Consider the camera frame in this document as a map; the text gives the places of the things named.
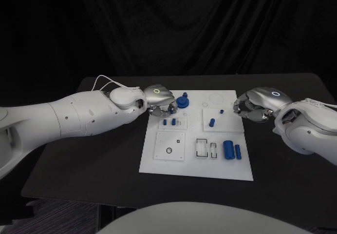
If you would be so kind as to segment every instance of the small blue part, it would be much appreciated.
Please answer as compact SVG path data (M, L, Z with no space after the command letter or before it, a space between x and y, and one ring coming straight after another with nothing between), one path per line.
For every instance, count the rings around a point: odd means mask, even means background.
M240 145L235 145L236 159L240 160Z
M210 119L210 122L209 122L209 126L210 126L210 127L214 127L214 122L216 122L216 120L212 118L212 119Z
M177 98L176 102L177 102L177 107L181 109L189 106L190 101L187 99L187 93L184 93L183 96Z
M233 153L233 142L230 140L226 140L223 142L223 151L225 151L225 159L235 159L235 153Z

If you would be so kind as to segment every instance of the black table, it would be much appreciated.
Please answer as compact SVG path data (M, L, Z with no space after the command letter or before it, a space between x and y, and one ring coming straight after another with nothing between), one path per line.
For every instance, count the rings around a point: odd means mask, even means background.
M91 90L85 78L78 91ZM236 90L266 86L294 100L334 99L314 74L186 77L115 77L127 86L163 84L171 90ZM106 83L102 78L98 87ZM47 144L27 179L23 196L141 208L173 201L223 204L289 223L337 228L337 166L318 155L301 155L272 133L273 121L243 120L253 182L138 173L148 113L91 137Z

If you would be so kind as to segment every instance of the white cable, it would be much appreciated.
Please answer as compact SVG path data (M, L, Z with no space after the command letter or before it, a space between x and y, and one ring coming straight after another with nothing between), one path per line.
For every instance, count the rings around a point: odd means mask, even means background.
M322 105L325 105L325 106L330 106L330 107L337 108L337 105L325 104L325 103L322 103L321 101L317 101L317 100L314 100L314 99L311 99L311 98L307 98L307 99L308 99L308 101L315 101L317 103L320 103L320 104L322 104Z
M96 80L98 80L99 77L105 77L108 80L111 80L105 75L99 75L99 76L96 77ZM137 87L127 87L125 85L122 85L121 83L118 83L118 82L114 81L114 80L111 80L111 82L108 82L108 83L105 84L105 86L106 86L109 83L112 83L112 82L114 82L118 86L121 86L122 88L127 88L127 89L138 89L138 88L140 88L138 86L137 86Z

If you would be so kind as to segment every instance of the black curtain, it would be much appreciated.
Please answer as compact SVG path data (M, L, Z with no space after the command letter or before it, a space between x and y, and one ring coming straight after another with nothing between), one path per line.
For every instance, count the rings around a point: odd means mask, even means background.
M53 101L99 74L312 72L337 97L335 12L333 0L1 3L0 106ZM27 201L20 189L40 151L0 180L0 208Z

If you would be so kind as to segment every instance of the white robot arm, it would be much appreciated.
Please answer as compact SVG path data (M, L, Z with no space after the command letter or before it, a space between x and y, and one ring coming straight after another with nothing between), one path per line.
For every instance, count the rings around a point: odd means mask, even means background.
M154 116L176 113L174 96L161 85L144 91L122 86L111 92L80 92L43 104L0 107L0 178L40 145L101 134L132 122L147 108Z
M245 103L249 111L239 109ZM288 147L301 154L320 154L337 165L337 107L307 98L292 102L285 93L273 88L255 88L237 98L235 113L255 122L275 117L273 133Z

